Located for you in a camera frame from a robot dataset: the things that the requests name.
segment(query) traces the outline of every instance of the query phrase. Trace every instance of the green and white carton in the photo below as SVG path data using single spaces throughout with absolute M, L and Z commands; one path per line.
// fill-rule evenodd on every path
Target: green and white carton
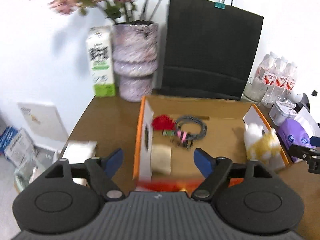
M 96 97 L 115 96 L 110 26 L 91 28 L 86 43 Z

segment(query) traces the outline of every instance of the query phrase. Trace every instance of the red yarn object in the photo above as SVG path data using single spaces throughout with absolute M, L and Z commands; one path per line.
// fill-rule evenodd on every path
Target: red yarn object
M 166 114 L 157 116 L 152 121 L 153 130 L 174 130 L 174 121 Z

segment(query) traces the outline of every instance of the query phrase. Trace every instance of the white wall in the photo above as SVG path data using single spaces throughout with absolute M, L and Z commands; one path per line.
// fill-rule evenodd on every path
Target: white wall
M 52 102 L 71 133 L 93 97 L 85 50 L 87 31 L 107 21 L 98 9 L 86 17 L 77 12 L 57 15 L 48 9 L 50 1 L 0 0 L 0 111 L 16 127 L 27 128 L 16 102 Z M 156 1 L 150 1 L 149 15 Z M 137 1 L 138 8 L 142 3 Z M 161 40 L 165 39 L 167 5 L 164 0 L 153 19 L 161 24 Z M 252 73 L 272 50 L 298 64 L 297 86 L 307 93 L 320 92 L 320 0 L 234 0 L 234 6 L 264 16 Z M 63 145 L 31 135 L 37 143 Z

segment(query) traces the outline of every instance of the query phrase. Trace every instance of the glass cup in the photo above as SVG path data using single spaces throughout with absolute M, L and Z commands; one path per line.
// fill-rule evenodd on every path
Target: glass cup
M 259 79 L 250 77 L 244 88 L 243 95 L 252 103 L 260 103 L 263 99 L 268 87 Z

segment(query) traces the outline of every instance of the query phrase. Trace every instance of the white plush toy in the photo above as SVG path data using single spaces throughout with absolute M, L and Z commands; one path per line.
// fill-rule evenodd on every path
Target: white plush toy
M 259 160 L 268 164 L 272 156 L 280 154 L 281 146 L 275 129 L 272 128 L 263 135 L 262 125 L 251 123 L 244 126 L 244 145 L 248 160 Z

